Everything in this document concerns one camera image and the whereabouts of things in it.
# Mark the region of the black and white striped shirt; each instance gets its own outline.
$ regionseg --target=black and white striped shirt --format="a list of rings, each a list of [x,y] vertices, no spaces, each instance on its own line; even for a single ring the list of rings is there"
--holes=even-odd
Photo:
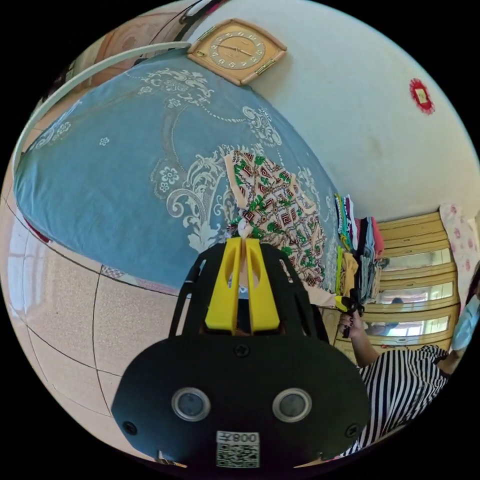
[[[418,350],[389,350],[371,365],[359,368],[370,399],[370,422],[340,457],[358,452],[422,413],[449,376],[436,361],[448,352],[436,345]]]

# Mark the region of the light blue face mask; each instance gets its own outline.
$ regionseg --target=light blue face mask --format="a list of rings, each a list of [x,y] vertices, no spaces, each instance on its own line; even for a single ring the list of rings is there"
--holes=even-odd
[[[477,322],[479,321],[480,299],[474,295],[458,319],[453,331],[451,347],[453,350],[461,350],[467,347],[472,339]]]

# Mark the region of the white pipe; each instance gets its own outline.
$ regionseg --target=white pipe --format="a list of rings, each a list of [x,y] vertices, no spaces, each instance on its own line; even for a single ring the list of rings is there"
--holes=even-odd
[[[207,6],[212,0],[200,0],[195,5],[192,5],[186,12],[186,17],[192,17],[197,12],[199,12],[203,7]]]
[[[169,41],[166,43],[154,43],[153,45],[139,46],[138,48],[132,48],[131,50],[123,51],[117,55],[105,58],[102,61],[99,61],[95,65],[88,67],[86,70],[82,71],[78,75],[71,78],[69,81],[64,83],[57,91],[55,91],[45,102],[40,105],[38,110],[36,110],[33,115],[30,117],[26,123],[23,131],[18,138],[15,149],[13,150],[13,156],[11,161],[12,174],[15,175],[15,165],[17,164],[20,155],[22,154],[22,147],[24,146],[27,137],[30,132],[35,128],[35,125],[45,116],[45,114],[55,105],[59,100],[61,100],[65,95],[70,93],[77,85],[80,85],[84,80],[90,78],[91,76],[101,72],[102,70],[111,67],[123,60],[131,59],[142,54],[148,54],[150,52],[157,52],[159,50],[167,49],[183,49],[190,47],[192,44],[187,41]]]

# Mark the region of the blue bedspread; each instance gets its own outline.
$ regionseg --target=blue bedspread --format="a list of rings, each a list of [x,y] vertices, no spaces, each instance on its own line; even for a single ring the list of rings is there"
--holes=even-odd
[[[179,289],[235,217],[224,155],[264,155],[297,175],[327,236],[335,288],[336,191],[293,127],[249,87],[171,50],[88,92],[30,146],[14,175],[24,217],[68,249]]]

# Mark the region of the clock face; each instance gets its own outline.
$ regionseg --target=clock face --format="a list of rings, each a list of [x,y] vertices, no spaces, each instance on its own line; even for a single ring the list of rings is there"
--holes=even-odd
[[[242,70],[253,67],[262,60],[265,44],[248,31],[228,31],[212,40],[208,55],[219,67]]]

